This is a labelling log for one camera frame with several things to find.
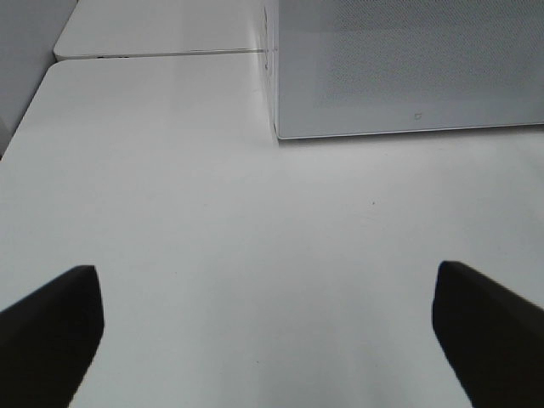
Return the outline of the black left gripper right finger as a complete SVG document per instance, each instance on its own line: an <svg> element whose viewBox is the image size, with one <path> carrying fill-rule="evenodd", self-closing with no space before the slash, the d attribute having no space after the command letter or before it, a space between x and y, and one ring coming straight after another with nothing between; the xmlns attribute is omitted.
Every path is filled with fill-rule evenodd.
<svg viewBox="0 0 544 408"><path fill-rule="evenodd" d="M439 265L435 336L474 407L543 405L543 310L464 263Z"/></svg>

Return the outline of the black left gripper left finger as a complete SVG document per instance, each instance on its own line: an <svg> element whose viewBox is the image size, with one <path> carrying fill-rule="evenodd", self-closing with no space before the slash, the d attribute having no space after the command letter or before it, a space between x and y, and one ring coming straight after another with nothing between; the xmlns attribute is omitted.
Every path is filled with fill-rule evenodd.
<svg viewBox="0 0 544 408"><path fill-rule="evenodd" d="M1 405L67 407L105 329L96 268L76 266L1 313Z"/></svg>

